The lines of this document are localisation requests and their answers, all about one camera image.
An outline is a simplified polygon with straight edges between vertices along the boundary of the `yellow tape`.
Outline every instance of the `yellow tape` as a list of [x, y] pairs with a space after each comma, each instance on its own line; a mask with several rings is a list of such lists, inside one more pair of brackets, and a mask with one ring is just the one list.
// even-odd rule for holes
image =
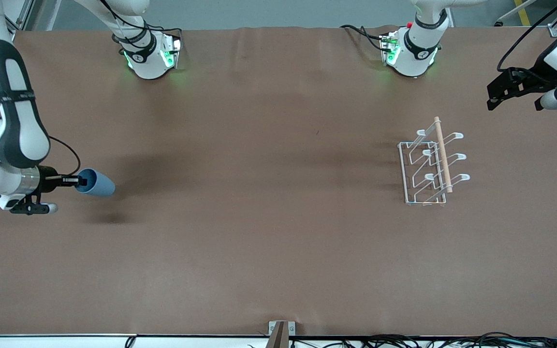
[[[523, 3], [522, 0], [515, 0], [515, 6], [519, 6]], [[519, 19], [521, 20], [521, 25], [529, 27], [530, 20], [528, 19], [528, 13], [526, 13], [526, 9], [521, 9], [519, 11]]]

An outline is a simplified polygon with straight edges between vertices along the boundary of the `table surface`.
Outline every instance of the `table surface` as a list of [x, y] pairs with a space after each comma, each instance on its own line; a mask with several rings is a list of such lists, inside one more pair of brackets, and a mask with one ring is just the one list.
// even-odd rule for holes
[[[485, 103], [523, 30], [449, 29], [418, 79], [342, 29], [191, 31], [155, 81], [107, 31], [18, 33], [49, 134], [117, 193], [0, 211], [0, 333], [557, 335], [557, 112]], [[396, 144], [434, 116], [472, 179], [409, 207]]]

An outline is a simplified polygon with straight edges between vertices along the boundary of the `blue cup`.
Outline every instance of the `blue cup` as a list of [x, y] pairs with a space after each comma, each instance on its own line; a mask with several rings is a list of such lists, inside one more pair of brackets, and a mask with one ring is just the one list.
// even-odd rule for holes
[[79, 176], [87, 180], [86, 185], [77, 185], [77, 191], [90, 194], [91, 196], [106, 197], [115, 192], [115, 184], [104, 174], [91, 168], [86, 168], [79, 172]]

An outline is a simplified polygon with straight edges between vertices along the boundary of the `wooden dowel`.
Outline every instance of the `wooden dowel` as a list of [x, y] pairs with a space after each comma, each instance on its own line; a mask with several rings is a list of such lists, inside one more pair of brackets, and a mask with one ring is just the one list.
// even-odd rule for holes
[[451, 183], [451, 172], [448, 169], [448, 159], [446, 158], [446, 147], [444, 146], [444, 136], [442, 135], [442, 124], [439, 117], [435, 117], [435, 132], [438, 134], [438, 146], [440, 147], [439, 156], [442, 161], [442, 170], [444, 171], [444, 187], [446, 192], [453, 193], [453, 185]]

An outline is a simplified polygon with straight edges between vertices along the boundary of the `gray floor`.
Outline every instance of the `gray floor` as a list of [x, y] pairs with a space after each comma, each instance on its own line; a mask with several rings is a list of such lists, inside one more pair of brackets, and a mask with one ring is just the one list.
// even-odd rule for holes
[[[38, 8], [34, 28], [53, 30], [97, 29], [106, 27], [73, 0], [44, 1]], [[557, 4], [540, 0], [529, 6], [528, 17], [535, 22]], [[453, 9], [455, 26], [492, 26], [502, 14], [515, 7], [513, 0], [489, 0]], [[152, 0], [146, 21], [155, 26], [182, 29], [236, 29], [240, 27], [338, 27], [343, 24], [379, 27], [404, 25], [414, 19], [415, 10], [408, 0]], [[515, 15], [505, 26], [520, 26]]]

